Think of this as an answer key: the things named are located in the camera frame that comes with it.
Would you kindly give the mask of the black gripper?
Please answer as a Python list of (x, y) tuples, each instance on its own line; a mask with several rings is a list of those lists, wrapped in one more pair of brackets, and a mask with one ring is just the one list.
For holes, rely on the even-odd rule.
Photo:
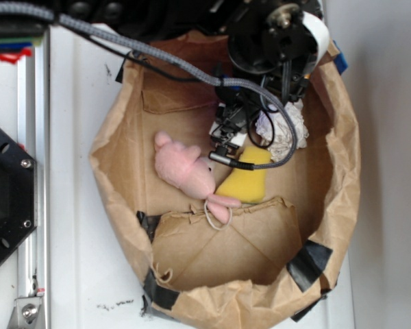
[(229, 156), (241, 147), (246, 138), (258, 148), (266, 149), (272, 144), (262, 146), (262, 138), (256, 133), (256, 122), (263, 112), (269, 114), (280, 112), (288, 124), (292, 134), (292, 146), (283, 160), (288, 161), (297, 150), (297, 136), (294, 124), (285, 111), (288, 102), (296, 102), (301, 98), (290, 93), (292, 76), (292, 64), (285, 63), (282, 66), (282, 99), (280, 108), (270, 102), (263, 94), (257, 95), (250, 90), (242, 90), (237, 86), (218, 87), (216, 93), (224, 101), (218, 106), (216, 120), (210, 129), (210, 138), (215, 150), (210, 152), (209, 158), (214, 161), (232, 161)]

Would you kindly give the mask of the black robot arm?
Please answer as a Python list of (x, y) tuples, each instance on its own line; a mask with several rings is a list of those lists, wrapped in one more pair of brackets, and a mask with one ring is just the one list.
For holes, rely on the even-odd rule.
[(290, 130), (290, 147), (272, 162), (288, 162), (297, 148), (297, 130), (284, 107), (305, 95), (310, 74), (329, 45), (329, 31), (318, 1), (61, 1), (63, 26), (92, 42), (99, 35), (81, 22), (104, 23), (128, 37), (130, 47), (150, 54), (153, 41), (169, 40), (197, 30), (224, 36), (234, 68), (231, 77), (188, 70), (189, 82), (215, 88), (224, 107), (216, 114), (216, 145), (211, 159), (230, 167), (254, 170), (255, 164), (231, 159), (237, 133), (249, 133), (260, 114), (281, 114)]

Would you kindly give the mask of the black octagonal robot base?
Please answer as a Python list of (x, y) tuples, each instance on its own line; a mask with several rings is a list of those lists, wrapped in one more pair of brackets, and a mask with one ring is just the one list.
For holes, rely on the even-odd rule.
[(0, 266), (34, 231), (36, 161), (0, 128)]

